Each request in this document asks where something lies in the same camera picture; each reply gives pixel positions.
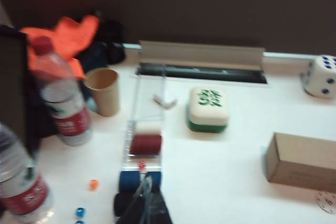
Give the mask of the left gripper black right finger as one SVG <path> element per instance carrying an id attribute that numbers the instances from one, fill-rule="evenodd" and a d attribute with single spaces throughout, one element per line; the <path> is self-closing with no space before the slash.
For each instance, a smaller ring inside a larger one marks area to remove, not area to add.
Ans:
<path id="1" fill-rule="evenodd" d="M 173 223 L 159 187 L 151 180 L 144 182 L 144 202 L 144 223 Z"/>

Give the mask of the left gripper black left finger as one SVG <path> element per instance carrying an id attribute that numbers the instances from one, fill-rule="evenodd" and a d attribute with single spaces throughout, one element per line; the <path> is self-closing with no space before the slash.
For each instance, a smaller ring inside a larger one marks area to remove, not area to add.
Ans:
<path id="1" fill-rule="evenodd" d="M 144 182 L 151 180 L 146 176 L 134 194 L 117 194 L 117 223 L 144 223 Z"/>

